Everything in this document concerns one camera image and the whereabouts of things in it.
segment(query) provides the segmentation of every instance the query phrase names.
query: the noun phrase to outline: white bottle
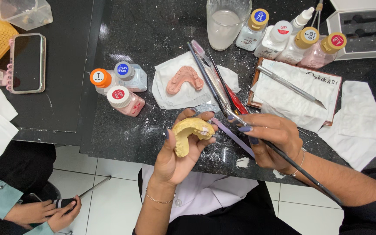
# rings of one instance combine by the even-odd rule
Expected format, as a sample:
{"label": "white bottle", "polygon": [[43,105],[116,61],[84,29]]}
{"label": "white bottle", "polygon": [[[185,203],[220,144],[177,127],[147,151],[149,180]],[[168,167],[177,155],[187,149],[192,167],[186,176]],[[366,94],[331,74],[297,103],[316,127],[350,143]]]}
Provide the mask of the white bottle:
{"label": "white bottle", "polygon": [[253,51],[265,34],[269,13],[264,9],[256,9],[250,15],[247,25],[243,26],[236,40],[237,47]]}
{"label": "white bottle", "polygon": [[298,33],[298,31],[304,28],[304,25],[313,17],[314,8],[308,8],[299,14],[295,19],[293,19],[290,23],[292,25],[292,35]]}
{"label": "white bottle", "polygon": [[275,57],[284,50],[291,32],[292,26],[285,20],[281,20],[275,25],[268,26],[264,38],[258,44],[258,47],[256,47],[254,55],[256,57],[275,59]]}
{"label": "white bottle", "polygon": [[275,60],[296,65],[304,58],[304,52],[317,42],[319,36],[317,29],[313,27],[305,27],[297,35],[290,35],[284,51]]}
{"label": "white bottle", "polygon": [[120,78],[118,85],[131,92],[144,92],[148,89],[148,76],[138,64],[118,62],[114,67],[115,75]]}

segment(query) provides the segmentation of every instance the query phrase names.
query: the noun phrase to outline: red label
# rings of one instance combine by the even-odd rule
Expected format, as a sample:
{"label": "red label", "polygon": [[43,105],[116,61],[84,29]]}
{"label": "red label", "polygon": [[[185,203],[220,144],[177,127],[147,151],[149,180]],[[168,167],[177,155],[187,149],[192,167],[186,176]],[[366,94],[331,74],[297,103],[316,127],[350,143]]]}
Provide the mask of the red label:
{"label": "red label", "polygon": [[115,90],[112,92],[112,97],[114,99],[121,99],[124,97],[124,91],[123,90]]}
{"label": "red label", "polygon": [[278,32],[280,34],[287,34],[289,32],[289,30],[281,30],[281,29],[278,29]]}
{"label": "red label", "polygon": [[343,44],[345,40],[343,40],[342,36],[340,35],[333,35],[332,37],[332,44],[335,46],[340,46]]}

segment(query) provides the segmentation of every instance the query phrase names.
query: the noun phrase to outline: person's hand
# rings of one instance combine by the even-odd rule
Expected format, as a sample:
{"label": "person's hand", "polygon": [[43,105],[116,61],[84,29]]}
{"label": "person's hand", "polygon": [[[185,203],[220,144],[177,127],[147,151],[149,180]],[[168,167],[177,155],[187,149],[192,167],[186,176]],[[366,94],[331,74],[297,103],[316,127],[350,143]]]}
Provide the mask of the person's hand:
{"label": "person's hand", "polygon": [[[190,118],[195,114],[195,109],[185,109],[182,113],[178,115],[174,125],[181,120]],[[214,117],[213,112],[203,112],[196,116],[195,118],[200,118],[204,121],[210,120]],[[214,131],[217,131],[218,127],[213,125]],[[154,172],[152,177],[158,179],[159,182],[169,183],[176,186],[189,174],[194,165],[196,164],[198,158],[200,157],[203,149],[216,141],[214,137],[209,140],[199,140],[198,136],[191,134],[188,137],[189,142],[189,153],[183,158],[176,156],[175,149],[175,136],[173,131],[167,129],[165,130],[165,142],[160,150],[158,157],[156,158],[156,163],[154,164]]]}
{"label": "person's hand", "polygon": [[14,222],[24,228],[30,229],[28,224],[44,223],[50,216],[60,209],[56,209],[52,200],[33,202],[27,204],[15,204],[5,216],[5,220]]}
{"label": "person's hand", "polygon": [[[291,174],[296,171],[293,166],[263,141],[257,139],[264,139],[274,143],[300,165],[303,158],[302,140],[298,134],[297,125],[293,121],[272,114],[260,113],[241,115],[240,118],[251,126],[241,127],[239,131],[249,136],[256,163],[260,167],[272,168],[284,174]],[[233,117],[229,116],[228,120],[238,124],[238,121]]]}
{"label": "person's hand", "polygon": [[[79,211],[81,210],[81,207],[82,207],[82,203],[78,195],[76,195],[74,199],[76,199],[76,201],[72,201],[64,208],[60,208],[60,211],[56,212],[47,221],[47,223],[49,224],[53,232],[56,233],[64,229],[65,227],[68,227],[74,221],[74,219],[78,216]],[[74,207],[75,204],[76,204],[76,207],[67,215],[65,215],[65,213],[68,210],[72,209],[72,207]]]}

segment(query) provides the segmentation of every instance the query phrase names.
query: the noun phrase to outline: smartphone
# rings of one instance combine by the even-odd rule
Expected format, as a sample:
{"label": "smartphone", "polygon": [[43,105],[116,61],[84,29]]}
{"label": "smartphone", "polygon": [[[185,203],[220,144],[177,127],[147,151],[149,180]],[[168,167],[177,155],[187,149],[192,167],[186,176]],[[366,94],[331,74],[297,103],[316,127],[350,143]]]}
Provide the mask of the smartphone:
{"label": "smartphone", "polygon": [[14,35],[11,41],[12,81],[8,90],[14,94],[39,93],[45,89],[46,38],[34,34]]}

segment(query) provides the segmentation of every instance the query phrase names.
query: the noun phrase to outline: glass beaker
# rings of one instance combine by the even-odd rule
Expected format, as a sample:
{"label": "glass beaker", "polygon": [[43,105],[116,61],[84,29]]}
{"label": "glass beaker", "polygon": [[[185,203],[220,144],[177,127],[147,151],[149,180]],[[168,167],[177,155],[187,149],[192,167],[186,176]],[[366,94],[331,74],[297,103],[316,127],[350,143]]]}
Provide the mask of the glass beaker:
{"label": "glass beaker", "polygon": [[207,0],[207,33],[211,47],[227,49],[252,11],[252,0]]}

